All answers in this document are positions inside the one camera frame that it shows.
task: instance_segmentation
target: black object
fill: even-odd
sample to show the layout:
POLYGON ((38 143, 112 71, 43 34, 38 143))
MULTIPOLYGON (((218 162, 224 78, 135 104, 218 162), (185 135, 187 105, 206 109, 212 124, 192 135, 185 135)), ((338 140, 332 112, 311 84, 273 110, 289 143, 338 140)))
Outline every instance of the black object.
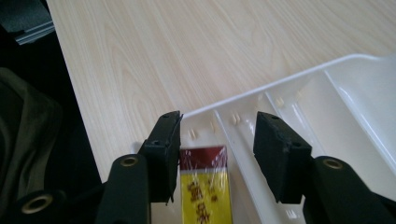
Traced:
POLYGON ((60 189, 72 199, 100 185, 102 181, 57 35, 51 33, 35 43, 16 48, 0 48, 0 66, 12 70, 62 107, 61 129, 47 162, 44 189, 60 189))
POLYGON ((0 223, 150 223, 149 204, 168 202, 176 187, 181 119, 178 111, 162 115, 139 154, 114 161, 106 183, 72 199, 60 190, 34 192, 0 223), (22 213, 32 200, 32 212, 22 213))
POLYGON ((253 152, 277 202, 299 203, 304 195, 307 224, 396 223, 395 202, 372 193, 346 162, 311 158, 311 146, 296 135, 279 117, 258 113, 253 152))
POLYGON ((257 114, 255 136, 254 157, 276 202, 300 203, 312 147, 283 119, 262 112, 257 114))
POLYGON ((17 41, 10 35, 7 30, 0 24, 0 50, 15 49, 19 46, 17 41))
POLYGON ((150 223, 148 176, 144 156, 126 155, 116 159, 95 223, 150 223))
POLYGON ((180 150, 180 112, 160 116, 139 154, 148 160, 149 194, 152 203, 173 202, 180 150))

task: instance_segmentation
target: small box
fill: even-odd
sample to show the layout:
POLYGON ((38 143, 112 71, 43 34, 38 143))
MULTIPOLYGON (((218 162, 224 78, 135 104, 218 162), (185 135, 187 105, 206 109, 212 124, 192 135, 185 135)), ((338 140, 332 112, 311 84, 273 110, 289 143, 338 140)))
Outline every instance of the small box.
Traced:
POLYGON ((180 150, 183 223, 233 223, 225 146, 180 150))

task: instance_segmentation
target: light wood grain surface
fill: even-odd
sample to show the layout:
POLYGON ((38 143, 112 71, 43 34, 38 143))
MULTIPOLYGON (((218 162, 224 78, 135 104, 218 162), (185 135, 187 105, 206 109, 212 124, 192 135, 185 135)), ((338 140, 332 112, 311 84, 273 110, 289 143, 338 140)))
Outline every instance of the light wood grain surface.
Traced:
POLYGON ((100 175, 168 111, 396 52, 396 1, 48 1, 100 175))

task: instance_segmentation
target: screw hole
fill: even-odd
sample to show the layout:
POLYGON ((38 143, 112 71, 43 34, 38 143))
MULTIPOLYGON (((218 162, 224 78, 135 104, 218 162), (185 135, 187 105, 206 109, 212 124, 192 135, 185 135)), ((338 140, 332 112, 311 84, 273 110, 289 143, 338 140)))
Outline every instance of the screw hole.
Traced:
POLYGON ((42 211, 46 207, 48 207, 53 201, 53 197, 50 194, 40 195, 38 197, 33 198, 28 203, 26 203, 21 211, 24 214, 33 214, 39 211, 42 211))
POLYGON ((326 159, 326 160, 323 161, 323 163, 326 166, 328 166, 328 167, 330 167, 332 169, 335 169, 335 170, 341 170, 343 168, 343 164, 341 162, 335 161, 335 160, 332 160, 332 159, 326 159))
POLYGON ((122 166, 133 166, 133 165, 137 164, 137 162, 138 162, 137 158, 128 157, 128 158, 123 159, 120 164, 122 166))

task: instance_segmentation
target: white plastic tray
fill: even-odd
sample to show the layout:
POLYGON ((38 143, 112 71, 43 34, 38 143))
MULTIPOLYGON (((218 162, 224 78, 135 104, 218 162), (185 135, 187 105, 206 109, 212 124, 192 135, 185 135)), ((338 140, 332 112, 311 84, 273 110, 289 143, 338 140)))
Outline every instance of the white plastic tray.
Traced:
MULTIPOLYGON (((302 204, 275 203, 253 156, 257 111, 280 116, 313 157, 348 162, 374 192, 396 201, 396 55, 350 55, 190 112, 183 147, 226 145, 233 223, 305 223, 302 204)), ((175 203, 152 205, 153 223, 181 223, 175 203)))

